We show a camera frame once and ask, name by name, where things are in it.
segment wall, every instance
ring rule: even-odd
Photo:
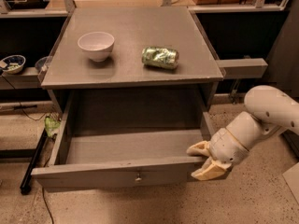
[[[292,0],[290,14],[266,60],[269,67],[261,82],[299,97],[299,0]]]
[[[287,16],[288,11],[197,13],[221,59],[266,58]]]
[[[0,59],[20,54],[26,57],[25,66],[34,67],[49,55],[64,21],[65,17],[1,19]]]

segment ceramic bowl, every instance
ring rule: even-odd
[[[103,62],[113,50],[114,37],[104,32],[88,33],[78,40],[78,46],[89,59]]]
[[[17,74],[23,69],[26,58],[21,55],[12,55],[2,59],[2,62],[7,64],[7,67],[3,69],[3,72]]]

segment drawer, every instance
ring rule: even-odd
[[[46,189],[132,187],[192,181],[205,161],[186,149],[213,134],[196,85],[72,91]]]

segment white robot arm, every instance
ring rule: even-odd
[[[198,180],[224,175],[242,162],[252,147],[286,130],[299,134],[299,104],[286,93],[270,87],[257,86],[245,96],[248,112],[240,113],[225,128],[219,129],[210,141],[202,141],[187,149],[188,155],[204,155],[208,159],[201,169],[192,173]]]

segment aluminum can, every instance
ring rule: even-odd
[[[142,50],[142,63],[164,69],[176,69],[178,66],[178,51],[175,49],[148,47]]]

